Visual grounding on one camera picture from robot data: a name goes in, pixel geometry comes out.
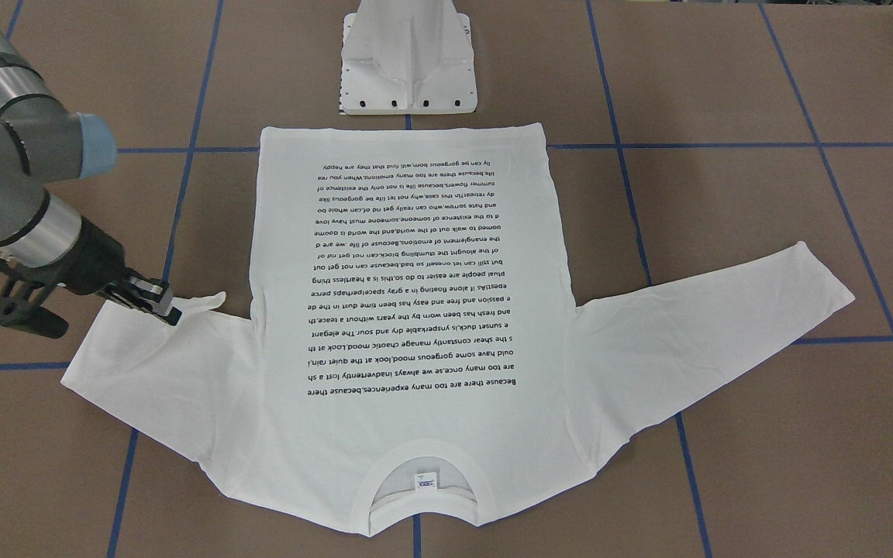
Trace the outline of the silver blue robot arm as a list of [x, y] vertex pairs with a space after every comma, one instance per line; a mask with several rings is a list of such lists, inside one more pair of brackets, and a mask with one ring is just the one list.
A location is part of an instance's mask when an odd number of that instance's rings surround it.
[[45, 188], [115, 166], [117, 149], [102, 118], [71, 112], [0, 32], [0, 326], [60, 338], [67, 322], [43, 304], [57, 287], [99, 295], [176, 325], [167, 282], [128, 267], [125, 251]]

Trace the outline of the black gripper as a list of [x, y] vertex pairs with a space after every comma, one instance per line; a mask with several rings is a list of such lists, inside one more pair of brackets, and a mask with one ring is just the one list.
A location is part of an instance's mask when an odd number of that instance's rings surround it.
[[183, 315], [174, 307], [170, 285], [138, 275], [126, 265], [123, 246], [86, 218], [74, 246], [50, 264], [50, 275], [50, 282], [64, 284], [75, 295], [99, 295], [170, 326]]

